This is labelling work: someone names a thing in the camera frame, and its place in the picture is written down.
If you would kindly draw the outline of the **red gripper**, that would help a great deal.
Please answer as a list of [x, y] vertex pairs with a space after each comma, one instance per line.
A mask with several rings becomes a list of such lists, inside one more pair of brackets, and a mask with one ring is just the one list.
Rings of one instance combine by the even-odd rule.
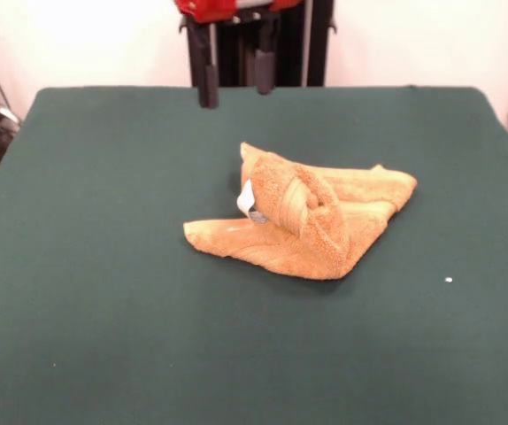
[[[214, 23], [232, 19], [242, 10], [262, 7], [270, 12], [295, 7], [300, 0], [175, 0], [177, 9], [186, 18], [189, 63], [192, 85], [198, 90], [199, 104], [203, 108], [219, 106], [219, 72], [217, 28]], [[279, 34], [279, 17], [267, 14], [256, 26], [254, 59], [255, 85], [261, 95], [269, 95], [275, 85], [276, 47]]]

